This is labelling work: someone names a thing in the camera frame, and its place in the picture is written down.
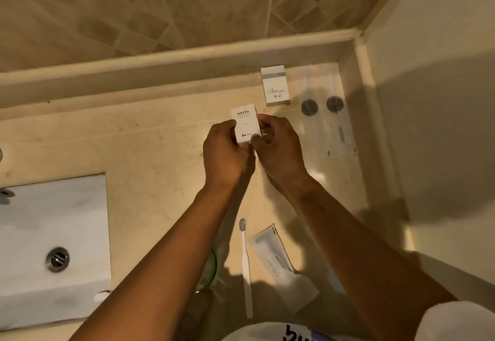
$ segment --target sink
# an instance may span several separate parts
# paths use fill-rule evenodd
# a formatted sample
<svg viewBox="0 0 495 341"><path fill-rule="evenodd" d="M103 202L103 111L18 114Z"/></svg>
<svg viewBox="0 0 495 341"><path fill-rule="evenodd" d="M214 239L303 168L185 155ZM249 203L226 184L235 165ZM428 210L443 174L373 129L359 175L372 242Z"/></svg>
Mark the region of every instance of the sink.
<svg viewBox="0 0 495 341"><path fill-rule="evenodd" d="M0 190L0 330L85 318L110 290L105 175Z"/></svg>

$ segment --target hand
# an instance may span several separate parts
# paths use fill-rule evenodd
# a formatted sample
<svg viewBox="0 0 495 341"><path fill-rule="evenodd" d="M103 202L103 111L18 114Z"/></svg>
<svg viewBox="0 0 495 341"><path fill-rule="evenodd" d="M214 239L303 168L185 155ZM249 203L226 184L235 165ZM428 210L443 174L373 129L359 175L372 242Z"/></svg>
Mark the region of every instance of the hand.
<svg viewBox="0 0 495 341"><path fill-rule="evenodd" d="M211 127L203 143L206 188L233 190L241 176L248 171L250 158L254 158L251 145L239 147L233 141L235 120L224 121Z"/></svg>
<svg viewBox="0 0 495 341"><path fill-rule="evenodd" d="M294 182L309 177L302 160L299 136L289 121L268 114L259 114L258 121L261 129L269 134L263 138L253 136L251 143L270 181L275 181L275 187L285 190Z"/></svg>

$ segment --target white toothbrush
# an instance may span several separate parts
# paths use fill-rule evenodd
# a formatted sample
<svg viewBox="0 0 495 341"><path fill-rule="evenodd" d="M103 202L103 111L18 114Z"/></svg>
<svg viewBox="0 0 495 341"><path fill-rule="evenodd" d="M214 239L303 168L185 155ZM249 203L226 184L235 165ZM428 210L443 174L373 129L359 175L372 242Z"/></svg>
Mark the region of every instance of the white toothbrush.
<svg viewBox="0 0 495 341"><path fill-rule="evenodd" d="M239 229L241 231L243 240L243 277L244 277L244 302L246 305L246 316L248 319L252 318L252 298L251 298L251 274L249 271L249 257L246 250L246 219L239 219Z"/></svg>

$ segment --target toothbrush bristles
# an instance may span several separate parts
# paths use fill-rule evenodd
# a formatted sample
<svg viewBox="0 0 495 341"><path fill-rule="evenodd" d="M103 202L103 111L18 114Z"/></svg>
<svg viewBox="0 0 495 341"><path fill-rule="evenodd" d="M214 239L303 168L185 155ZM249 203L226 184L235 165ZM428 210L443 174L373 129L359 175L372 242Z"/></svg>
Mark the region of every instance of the toothbrush bristles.
<svg viewBox="0 0 495 341"><path fill-rule="evenodd" d="M239 219L239 229L241 230L241 232L245 232L245 230L246 230L246 219L245 218Z"/></svg>

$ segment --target white wall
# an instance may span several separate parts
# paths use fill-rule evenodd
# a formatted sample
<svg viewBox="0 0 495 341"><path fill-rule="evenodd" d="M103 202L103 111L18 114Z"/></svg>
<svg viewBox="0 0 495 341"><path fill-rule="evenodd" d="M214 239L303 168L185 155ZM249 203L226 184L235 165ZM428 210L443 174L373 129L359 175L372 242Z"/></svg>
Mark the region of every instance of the white wall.
<svg viewBox="0 0 495 341"><path fill-rule="evenodd" d="M390 0L365 40L424 269L495 284L495 0Z"/></svg>

